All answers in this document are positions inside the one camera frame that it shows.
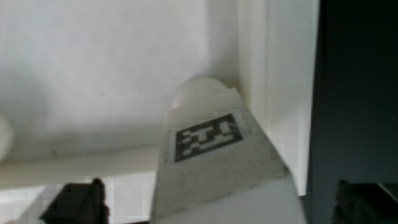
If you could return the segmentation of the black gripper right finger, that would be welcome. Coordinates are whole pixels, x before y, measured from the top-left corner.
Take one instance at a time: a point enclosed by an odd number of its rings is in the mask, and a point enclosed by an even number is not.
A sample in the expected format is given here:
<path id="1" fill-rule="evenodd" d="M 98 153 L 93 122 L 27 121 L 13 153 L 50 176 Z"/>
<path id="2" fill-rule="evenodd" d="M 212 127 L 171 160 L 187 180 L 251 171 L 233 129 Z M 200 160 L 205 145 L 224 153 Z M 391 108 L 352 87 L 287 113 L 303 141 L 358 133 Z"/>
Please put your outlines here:
<path id="1" fill-rule="evenodd" d="M 333 224 L 398 224 L 398 183 L 340 182 Z"/>

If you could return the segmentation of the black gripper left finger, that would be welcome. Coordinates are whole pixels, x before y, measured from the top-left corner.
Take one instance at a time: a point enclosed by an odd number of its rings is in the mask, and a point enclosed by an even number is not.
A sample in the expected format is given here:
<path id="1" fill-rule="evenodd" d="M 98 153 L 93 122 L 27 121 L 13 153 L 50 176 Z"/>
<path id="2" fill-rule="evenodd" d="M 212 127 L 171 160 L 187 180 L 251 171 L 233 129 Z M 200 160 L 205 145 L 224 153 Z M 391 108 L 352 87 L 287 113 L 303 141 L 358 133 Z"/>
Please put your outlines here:
<path id="1" fill-rule="evenodd" d="M 105 183 L 70 183 L 40 216 L 45 224 L 109 224 L 111 210 L 105 203 Z"/>

